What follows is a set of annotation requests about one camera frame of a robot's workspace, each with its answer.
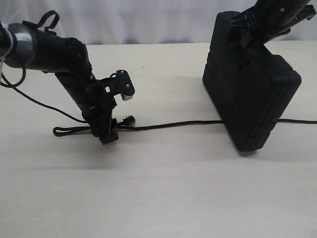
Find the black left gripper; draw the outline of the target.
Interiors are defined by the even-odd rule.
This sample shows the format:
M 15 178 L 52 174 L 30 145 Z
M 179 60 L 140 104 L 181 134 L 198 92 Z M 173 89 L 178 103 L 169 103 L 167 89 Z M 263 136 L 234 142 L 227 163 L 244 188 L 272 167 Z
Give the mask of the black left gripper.
M 101 83 L 89 85 L 84 94 L 82 116 L 90 125 L 93 135 L 100 135 L 103 145 L 118 140 L 117 120 L 112 118 L 115 107 L 114 96 Z

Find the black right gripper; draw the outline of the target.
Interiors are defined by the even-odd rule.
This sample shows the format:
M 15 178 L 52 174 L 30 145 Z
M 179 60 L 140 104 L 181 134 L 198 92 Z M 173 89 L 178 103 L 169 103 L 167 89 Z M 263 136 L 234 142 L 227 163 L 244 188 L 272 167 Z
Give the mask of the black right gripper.
M 308 0 L 258 0 L 255 5 L 230 18 L 229 48 L 247 49 L 265 44 L 303 20 L 311 20 L 316 10 Z

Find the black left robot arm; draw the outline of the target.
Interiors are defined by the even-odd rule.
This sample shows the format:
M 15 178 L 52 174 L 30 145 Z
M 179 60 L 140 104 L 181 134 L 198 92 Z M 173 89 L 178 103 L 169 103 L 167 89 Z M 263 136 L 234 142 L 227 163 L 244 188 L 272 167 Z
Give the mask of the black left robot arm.
M 118 140 L 114 96 L 92 72 L 88 50 L 76 38 L 62 38 L 32 25 L 0 25 L 0 55 L 13 68 L 53 73 L 102 144 Z

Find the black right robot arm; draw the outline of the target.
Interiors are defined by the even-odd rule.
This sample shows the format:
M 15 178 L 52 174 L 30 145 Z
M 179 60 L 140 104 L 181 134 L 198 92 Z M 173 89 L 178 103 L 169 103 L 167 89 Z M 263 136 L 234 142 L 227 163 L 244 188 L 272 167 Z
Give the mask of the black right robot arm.
M 308 0 L 258 0 L 231 21 L 240 31 L 241 47 L 246 49 L 289 34 L 293 26 L 311 20 L 316 14 Z

